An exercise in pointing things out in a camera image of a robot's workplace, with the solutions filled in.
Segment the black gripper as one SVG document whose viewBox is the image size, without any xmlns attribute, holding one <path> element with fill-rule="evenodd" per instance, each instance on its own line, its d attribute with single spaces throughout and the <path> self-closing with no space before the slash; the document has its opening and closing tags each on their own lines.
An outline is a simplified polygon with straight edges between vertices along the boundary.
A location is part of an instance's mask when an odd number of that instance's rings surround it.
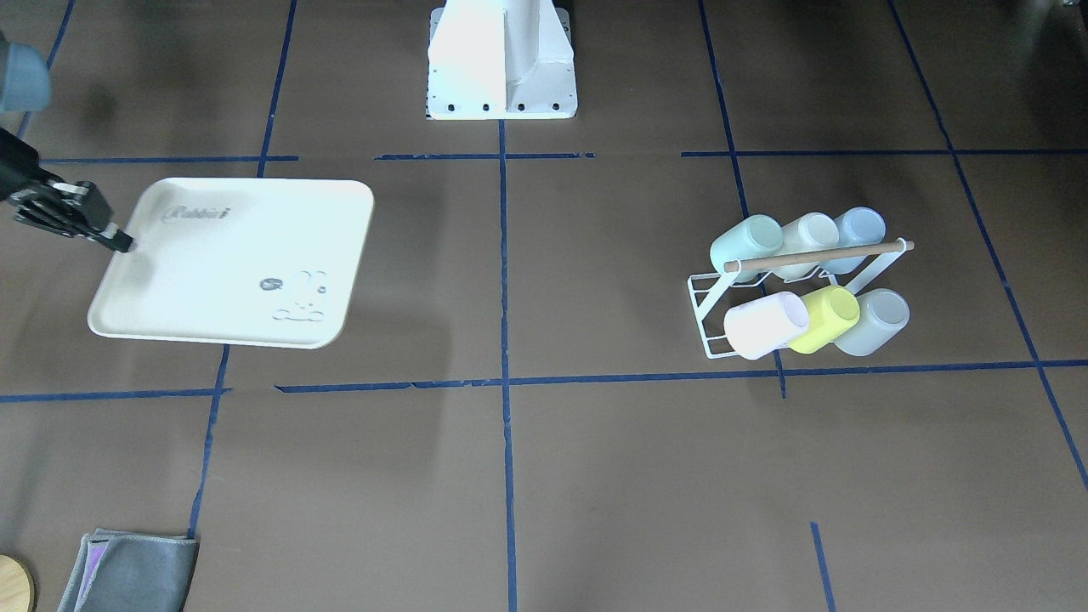
<svg viewBox="0 0 1088 612">
<path fill-rule="evenodd" d="M 112 222 L 112 209 L 98 186 L 89 181 L 75 184 L 12 179 L 10 204 L 20 224 L 65 237 L 82 236 L 108 249 L 126 254 L 133 238 Z"/>
</svg>

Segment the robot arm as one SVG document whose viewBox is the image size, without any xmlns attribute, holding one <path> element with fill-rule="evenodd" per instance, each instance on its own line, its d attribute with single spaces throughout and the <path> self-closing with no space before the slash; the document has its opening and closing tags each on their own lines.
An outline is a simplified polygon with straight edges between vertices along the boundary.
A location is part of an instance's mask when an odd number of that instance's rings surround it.
<svg viewBox="0 0 1088 612">
<path fill-rule="evenodd" d="M 22 42 L 1 39 L 1 108 L 34 112 L 49 105 L 52 85 L 44 56 Z M 1 128 L 1 198 L 20 224 L 64 237 L 97 241 L 113 252 L 128 252 L 133 238 L 113 222 L 104 194 L 89 181 L 69 183 L 47 171 L 30 144 Z"/>
</svg>

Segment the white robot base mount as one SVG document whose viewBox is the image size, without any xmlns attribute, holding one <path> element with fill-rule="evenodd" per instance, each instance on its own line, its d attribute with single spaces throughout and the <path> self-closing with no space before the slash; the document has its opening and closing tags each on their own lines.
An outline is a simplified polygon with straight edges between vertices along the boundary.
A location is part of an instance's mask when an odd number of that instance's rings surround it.
<svg viewBox="0 0 1088 612">
<path fill-rule="evenodd" d="M 430 14 L 425 115 L 438 121 L 566 120 L 579 107 L 567 8 L 447 1 Z"/>
</svg>

